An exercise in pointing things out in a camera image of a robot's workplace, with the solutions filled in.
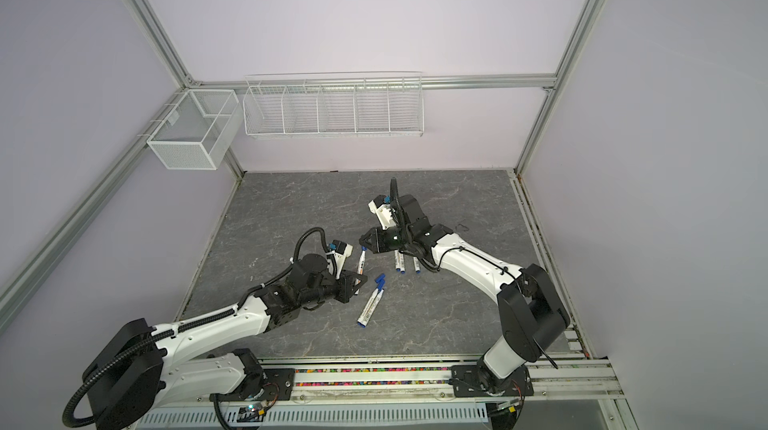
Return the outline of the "whiteboard marker pen three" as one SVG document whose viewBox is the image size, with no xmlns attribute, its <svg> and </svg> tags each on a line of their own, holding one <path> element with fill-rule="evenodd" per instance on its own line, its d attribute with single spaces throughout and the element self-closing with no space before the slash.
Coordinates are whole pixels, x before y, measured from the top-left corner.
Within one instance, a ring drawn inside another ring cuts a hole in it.
<svg viewBox="0 0 768 430">
<path fill-rule="evenodd" d="M 361 247 L 361 253 L 358 259 L 357 270 L 356 270 L 358 275 L 362 275 L 364 273 L 365 262 L 366 262 L 366 252 L 367 252 L 367 249 L 365 247 Z"/>
</svg>

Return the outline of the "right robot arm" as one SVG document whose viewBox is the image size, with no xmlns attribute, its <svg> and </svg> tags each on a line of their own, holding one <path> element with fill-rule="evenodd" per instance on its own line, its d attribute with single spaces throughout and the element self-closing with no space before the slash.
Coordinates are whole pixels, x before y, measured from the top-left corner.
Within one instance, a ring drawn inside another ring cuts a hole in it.
<svg viewBox="0 0 768 430">
<path fill-rule="evenodd" d="M 451 272 L 496 303 L 501 336 L 475 367 L 469 387 L 501 395 L 521 388 L 513 374 L 527 363 L 547 356 L 547 349 L 571 324 L 570 315 L 549 274 L 541 266 L 521 267 L 469 244 L 442 224 L 432 224 L 411 195 L 400 195 L 397 180 L 389 193 L 368 204 L 379 225 L 359 243 L 376 253 L 396 252 L 415 258 L 422 268 Z"/>
</svg>

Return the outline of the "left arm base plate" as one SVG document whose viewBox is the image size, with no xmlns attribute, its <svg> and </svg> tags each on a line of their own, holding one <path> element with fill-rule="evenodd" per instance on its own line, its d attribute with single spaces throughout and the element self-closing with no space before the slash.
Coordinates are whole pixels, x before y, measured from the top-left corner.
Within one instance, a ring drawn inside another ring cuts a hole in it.
<svg viewBox="0 0 768 430">
<path fill-rule="evenodd" d="M 248 375 L 230 393 L 221 393 L 219 400 L 229 401 L 285 401 L 291 398 L 296 370 L 294 368 L 267 368 Z"/>
</svg>

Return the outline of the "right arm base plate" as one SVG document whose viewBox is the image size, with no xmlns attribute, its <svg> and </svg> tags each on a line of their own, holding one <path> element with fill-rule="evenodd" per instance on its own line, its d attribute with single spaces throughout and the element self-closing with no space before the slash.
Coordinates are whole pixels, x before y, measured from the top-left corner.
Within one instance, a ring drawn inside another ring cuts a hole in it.
<svg viewBox="0 0 768 430">
<path fill-rule="evenodd" d="M 534 394 L 528 368 L 518 367 L 505 378 L 495 376 L 477 364 L 454 365 L 450 368 L 449 383 L 459 398 L 529 397 Z"/>
</svg>

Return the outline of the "whiteboard marker pen one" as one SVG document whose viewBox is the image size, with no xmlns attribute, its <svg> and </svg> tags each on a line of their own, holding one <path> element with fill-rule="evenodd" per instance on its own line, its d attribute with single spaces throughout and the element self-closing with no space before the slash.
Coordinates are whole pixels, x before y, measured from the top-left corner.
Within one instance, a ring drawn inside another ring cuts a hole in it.
<svg viewBox="0 0 768 430">
<path fill-rule="evenodd" d="M 396 260 L 396 270 L 400 274 L 405 274 L 406 273 L 406 267 L 405 267 L 405 260 L 404 260 L 403 254 L 400 253 L 399 251 L 396 251 L 395 252 L 395 260 Z"/>
</svg>

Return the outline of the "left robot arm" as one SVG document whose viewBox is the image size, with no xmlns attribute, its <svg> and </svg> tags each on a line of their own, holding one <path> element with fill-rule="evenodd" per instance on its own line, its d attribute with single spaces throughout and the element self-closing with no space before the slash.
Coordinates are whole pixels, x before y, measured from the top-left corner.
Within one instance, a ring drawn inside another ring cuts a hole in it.
<svg viewBox="0 0 768 430">
<path fill-rule="evenodd" d="M 193 382 L 185 364 L 233 341 L 257 336 L 314 311 L 325 302 L 348 303 L 368 278 L 344 267 L 350 245 L 321 239 L 319 254 L 302 254 L 301 235 L 289 265 L 246 290 L 233 304 L 207 314 L 157 326 L 140 318 L 124 324 L 82 374 L 82 384 L 62 412 L 67 428 L 93 425 L 122 429 L 169 401 L 182 383 Z"/>
</svg>

